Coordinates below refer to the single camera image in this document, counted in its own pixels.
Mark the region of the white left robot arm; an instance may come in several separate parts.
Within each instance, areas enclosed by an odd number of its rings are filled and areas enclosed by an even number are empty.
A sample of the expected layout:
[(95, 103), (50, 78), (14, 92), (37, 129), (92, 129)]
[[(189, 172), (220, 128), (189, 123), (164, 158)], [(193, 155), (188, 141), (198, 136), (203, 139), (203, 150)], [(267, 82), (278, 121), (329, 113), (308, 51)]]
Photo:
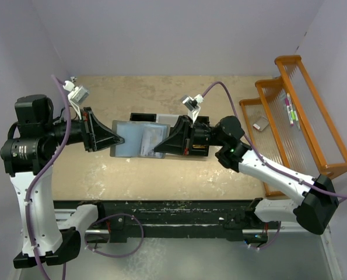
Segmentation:
[(15, 188), (23, 225), (23, 247), (13, 266), (31, 268), (38, 262), (61, 265), (79, 255), (86, 229), (106, 224), (101, 202), (82, 202), (66, 221), (58, 223), (52, 199), (52, 166), (66, 145), (83, 143), (88, 152), (124, 143), (123, 137), (103, 125), (90, 107), (82, 119), (55, 122), (54, 106), (44, 94), (17, 99), (17, 122), (0, 155)]

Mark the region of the grey card holder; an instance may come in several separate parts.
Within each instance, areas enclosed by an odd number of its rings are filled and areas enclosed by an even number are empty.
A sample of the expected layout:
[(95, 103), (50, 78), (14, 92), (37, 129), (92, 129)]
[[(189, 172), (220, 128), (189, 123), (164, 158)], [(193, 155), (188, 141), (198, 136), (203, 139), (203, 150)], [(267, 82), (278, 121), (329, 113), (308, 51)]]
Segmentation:
[(114, 120), (112, 130), (122, 137), (124, 142), (110, 148), (111, 157), (165, 158), (164, 152), (155, 152), (154, 148), (168, 137), (168, 124)]

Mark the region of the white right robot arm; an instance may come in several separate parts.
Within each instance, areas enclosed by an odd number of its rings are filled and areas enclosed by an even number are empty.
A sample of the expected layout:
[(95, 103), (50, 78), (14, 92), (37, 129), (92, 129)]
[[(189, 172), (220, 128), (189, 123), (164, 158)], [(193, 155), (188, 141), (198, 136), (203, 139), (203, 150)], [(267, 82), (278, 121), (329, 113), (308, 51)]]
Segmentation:
[(287, 199), (262, 199), (246, 213), (246, 222), (260, 228), (265, 222), (297, 222), (315, 235), (324, 233), (339, 206), (331, 179), (314, 178), (282, 166), (257, 153), (241, 139), (244, 130), (237, 117), (222, 118), (214, 127), (193, 124), (187, 115), (178, 118), (169, 136), (154, 151), (187, 156), (194, 145), (218, 146), (215, 153), (225, 168), (256, 178), (278, 189)]

